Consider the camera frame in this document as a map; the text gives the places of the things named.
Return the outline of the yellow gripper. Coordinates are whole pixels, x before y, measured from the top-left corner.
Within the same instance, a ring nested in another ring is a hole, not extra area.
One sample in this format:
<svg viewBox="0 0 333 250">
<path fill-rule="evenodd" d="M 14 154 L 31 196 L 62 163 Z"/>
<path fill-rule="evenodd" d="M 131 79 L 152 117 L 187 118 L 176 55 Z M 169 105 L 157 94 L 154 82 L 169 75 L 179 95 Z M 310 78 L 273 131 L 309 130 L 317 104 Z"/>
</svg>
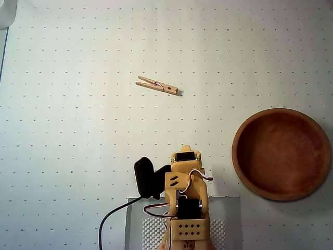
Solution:
<svg viewBox="0 0 333 250">
<path fill-rule="evenodd" d="M 171 171 L 165 174 L 165 193 L 205 194 L 205 176 L 201 153 L 183 145 L 171 155 Z"/>
</svg>

